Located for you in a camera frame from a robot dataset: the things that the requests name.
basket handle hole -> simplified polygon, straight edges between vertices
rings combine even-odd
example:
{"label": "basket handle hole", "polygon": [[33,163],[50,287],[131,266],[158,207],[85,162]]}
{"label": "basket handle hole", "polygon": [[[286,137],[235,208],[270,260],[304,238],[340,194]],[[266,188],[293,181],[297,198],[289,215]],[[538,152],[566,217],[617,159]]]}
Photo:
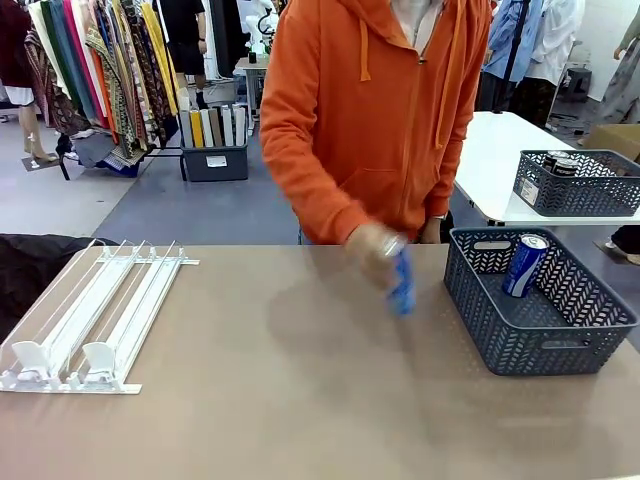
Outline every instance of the basket handle hole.
{"label": "basket handle hole", "polygon": [[542,342],[541,348],[545,350],[576,350],[589,348],[591,340],[546,340]]}
{"label": "basket handle hole", "polygon": [[495,241],[495,242],[476,242],[473,245],[474,250],[509,250],[511,248],[511,242]]}

beige table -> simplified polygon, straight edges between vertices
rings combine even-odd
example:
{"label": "beige table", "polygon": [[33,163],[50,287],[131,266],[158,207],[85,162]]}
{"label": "beige table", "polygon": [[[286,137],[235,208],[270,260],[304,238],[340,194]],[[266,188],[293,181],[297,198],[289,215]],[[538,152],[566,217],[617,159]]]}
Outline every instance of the beige table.
{"label": "beige table", "polygon": [[640,472],[633,347],[597,376],[492,375],[442,284],[444,246],[414,250],[419,301],[405,320],[333,247],[188,253],[202,263],[181,269],[138,357],[140,395],[0,394],[2,480]]}

soda can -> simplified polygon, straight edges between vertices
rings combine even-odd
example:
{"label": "soda can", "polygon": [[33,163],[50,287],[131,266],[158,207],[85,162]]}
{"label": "soda can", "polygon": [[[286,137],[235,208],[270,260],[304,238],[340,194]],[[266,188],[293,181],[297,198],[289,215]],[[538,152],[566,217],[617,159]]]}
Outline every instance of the soda can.
{"label": "soda can", "polygon": [[397,316],[408,315],[416,306],[416,292],[407,251],[407,240],[400,235],[391,237],[382,246],[382,254],[393,261],[396,283],[387,294],[389,309]]}
{"label": "soda can", "polygon": [[548,172],[553,172],[553,169],[556,166],[556,162],[558,160],[562,161],[569,158],[571,157],[567,152],[563,152],[561,150],[551,150],[545,155],[542,167]]}
{"label": "soda can", "polygon": [[526,297],[536,280],[538,265],[549,250],[549,242],[540,235],[524,234],[511,259],[502,290],[512,297]]}
{"label": "soda can", "polygon": [[553,166],[551,173],[558,175],[559,177],[575,177],[578,173],[580,162],[572,160],[571,158],[556,159],[556,164]]}

white shelf pusher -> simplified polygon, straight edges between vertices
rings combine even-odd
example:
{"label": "white shelf pusher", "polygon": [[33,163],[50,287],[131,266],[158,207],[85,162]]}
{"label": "white shelf pusher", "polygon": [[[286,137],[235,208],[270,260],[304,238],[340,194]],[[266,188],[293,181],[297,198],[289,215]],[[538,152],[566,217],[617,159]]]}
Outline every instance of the white shelf pusher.
{"label": "white shelf pusher", "polygon": [[[149,245],[149,253],[141,256],[143,242],[133,246],[130,242],[123,242],[115,252],[104,247],[102,255],[88,269],[87,273],[76,283],[70,294],[58,306],[45,324],[36,333],[37,337],[54,319],[56,313],[65,302],[79,290],[81,282],[97,264],[102,263],[100,270],[82,289],[72,306],[62,315],[56,325],[47,334],[44,341],[37,343],[33,340],[14,342],[12,349],[17,357],[10,369],[0,375],[0,391],[34,392],[34,393],[116,393],[137,394],[142,385],[127,385],[124,382],[140,352],[156,314],[168,293],[181,265],[197,265],[199,262],[189,260],[184,248],[178,247],[178,256],[169,254],[176,245],[175,242],[167,249],[164,256],[159,257],[156,248]],[[118,256],[125,246],[131,246],[129,255]],[[58,278],[59,282],[88,251],[85,250]],[[108,339],[104,342],[93,341],[84,344],[82,352],[84,359],[80,365],[70,372],[66,383],[60,379],[65,369],[69,371],[71,358],[79,353],[80,345],[85,341],[89,332],[95,327],[98,319],[110,304],[114,295],[129,275],[134,264],[148,264],[146,274],[135,289],[123,313],[118,318]],[[111,326],[119,307],[132,291],[138,277],[143,272],[140,268],[131,280],[126,292],[122,295],[113,313],[105,322],[99,339],[108,326]],[[0,361],[3,349],[10,342],[14,333],[27,320],[42,300],[53,290],[41,297],[34,307],[20,321],[16,329],[0,346]],[[82,367],[88,363],[89,370],[85,375]],[[22,367],[19,373],[12,369],[17,365]]]}

cardboard box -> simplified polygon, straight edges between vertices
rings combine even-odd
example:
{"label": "cardboard box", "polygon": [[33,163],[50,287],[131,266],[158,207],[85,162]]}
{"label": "cardboard box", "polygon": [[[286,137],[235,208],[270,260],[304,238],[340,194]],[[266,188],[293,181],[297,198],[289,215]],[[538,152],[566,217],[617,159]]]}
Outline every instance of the cardboard box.
{"label": "cardboard box", "polygon": [[584,148],[613,150],[640,163],[640,125],[598,125],[591,130]]}

